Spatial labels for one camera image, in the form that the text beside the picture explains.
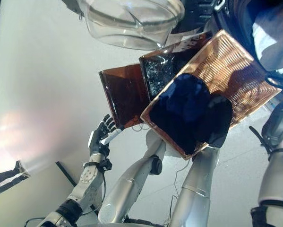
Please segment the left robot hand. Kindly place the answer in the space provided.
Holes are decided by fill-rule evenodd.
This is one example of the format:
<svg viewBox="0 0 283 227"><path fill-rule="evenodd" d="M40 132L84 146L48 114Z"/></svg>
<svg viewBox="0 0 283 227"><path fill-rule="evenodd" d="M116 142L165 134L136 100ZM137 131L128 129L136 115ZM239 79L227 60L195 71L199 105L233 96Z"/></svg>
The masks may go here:
<svg viewBox="0 0 283 227"><path fill-rule="evenodd" d="M108 157L110 153L109 143L123 130L123 125L117 128L114 119L109 114L105 115L98 127L90 134L88 141L90 155L100 153L104 157Z"/></svg>

